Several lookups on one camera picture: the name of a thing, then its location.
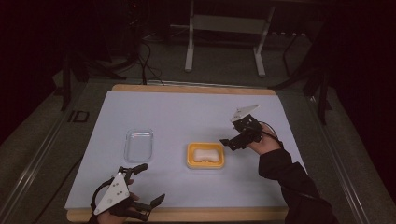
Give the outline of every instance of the black sleeve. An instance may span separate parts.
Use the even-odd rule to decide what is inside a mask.
[[[292,163],[290,154],[277,149],[260,156],[259,174],[277,180],[289,212],[287,224],[300,223],[338,223],[332,207],[320,199],[313,180],[307,175],[299,162]]]

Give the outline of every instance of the person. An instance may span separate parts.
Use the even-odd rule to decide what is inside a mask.
[[[247,146],[260,155],[259,175],[276,180],[282,189],[282,195],[288,205],[286,224],[337,224],[332,207],[320,198],[314,181],[305,172],[299,162],[293,163],[291,155],[276,141],[276,134],[264,123],[262,130],[271,134],[262,134],[260,142]],[[108,211],[98,216],[100,224],[121,224],[126,217],[116,217]]]

